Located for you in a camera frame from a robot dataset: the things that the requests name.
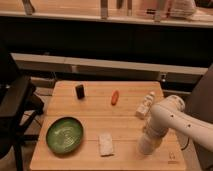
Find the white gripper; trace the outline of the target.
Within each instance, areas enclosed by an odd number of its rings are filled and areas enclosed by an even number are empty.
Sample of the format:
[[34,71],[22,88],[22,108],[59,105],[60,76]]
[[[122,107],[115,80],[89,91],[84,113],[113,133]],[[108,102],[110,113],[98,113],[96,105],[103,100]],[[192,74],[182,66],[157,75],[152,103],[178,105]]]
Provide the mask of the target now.
[[146,134],[146,153],[152,154],[162,144],[163,136],[159,134]]

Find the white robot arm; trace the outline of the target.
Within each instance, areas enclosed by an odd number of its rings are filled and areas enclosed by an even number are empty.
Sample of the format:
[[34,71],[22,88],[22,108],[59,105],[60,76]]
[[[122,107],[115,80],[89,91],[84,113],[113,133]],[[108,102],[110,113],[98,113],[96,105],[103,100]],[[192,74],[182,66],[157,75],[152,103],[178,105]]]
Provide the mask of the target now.
[[144,154],[152,154],[160,146],[169,128],[187,135],[213,152],[213,124],[183,113],[184,108],[184,101],[176,95],[168,96],[151,107],[141,139],[140,148]]

